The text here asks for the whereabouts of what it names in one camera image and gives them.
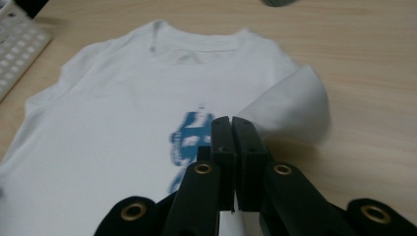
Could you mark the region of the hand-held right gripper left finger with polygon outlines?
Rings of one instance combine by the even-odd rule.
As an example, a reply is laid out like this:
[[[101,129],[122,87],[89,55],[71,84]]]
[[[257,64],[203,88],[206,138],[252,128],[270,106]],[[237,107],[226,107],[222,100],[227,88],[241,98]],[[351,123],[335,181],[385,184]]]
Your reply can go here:
[[[187,167],[161,236],[218,236],[220,212],[234,210],[237,154],[227,116],[211,122],[211,145]]]

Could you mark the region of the white t-shirt with blue print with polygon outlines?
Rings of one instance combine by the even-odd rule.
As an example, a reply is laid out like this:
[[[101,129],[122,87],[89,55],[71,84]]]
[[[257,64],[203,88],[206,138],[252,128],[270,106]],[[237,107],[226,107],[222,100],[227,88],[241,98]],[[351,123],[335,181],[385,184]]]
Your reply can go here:
[[[0,163],[0,236],[93,236],[119,201],[175,191],[221,116],[319,141],[325,88],[248,30],[200,35],[155,21],[82,49],[32,96]]]

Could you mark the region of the white perforated plastic basket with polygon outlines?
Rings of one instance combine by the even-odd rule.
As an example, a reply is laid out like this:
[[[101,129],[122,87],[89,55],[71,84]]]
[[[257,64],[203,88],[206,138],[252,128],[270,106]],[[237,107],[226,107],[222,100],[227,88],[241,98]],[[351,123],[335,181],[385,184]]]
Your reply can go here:
[[[50,40],[14,0],[0,0],[0,101]]]

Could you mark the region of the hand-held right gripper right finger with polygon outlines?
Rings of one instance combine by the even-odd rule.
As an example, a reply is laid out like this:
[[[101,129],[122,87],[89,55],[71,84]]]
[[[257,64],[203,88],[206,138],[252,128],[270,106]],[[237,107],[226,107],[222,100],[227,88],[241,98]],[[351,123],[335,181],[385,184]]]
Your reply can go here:
[[[239,208],[260,214],[266,236],[356,236],[298,168],[273,160],[250,121],[235,117],[231,129]]]

